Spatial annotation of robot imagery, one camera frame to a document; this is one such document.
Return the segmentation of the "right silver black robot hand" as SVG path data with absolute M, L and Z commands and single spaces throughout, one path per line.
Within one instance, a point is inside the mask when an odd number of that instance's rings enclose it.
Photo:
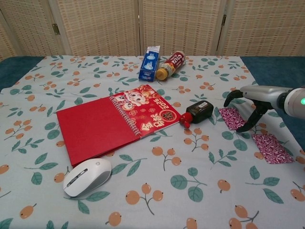
M 292 88 L 278 86 L 250 85 L 243 86 L 239 90 L 234 90 L 227 95 L 224 107 L 227 107 L 233 99 L 247 98 L 252 100 L 256 108 L 248 118 L 247 122 L 239 127 L 238 133 L 249 131 L 260 118 L 272 109 L 282 109 L 287 115 L 292 116 Z

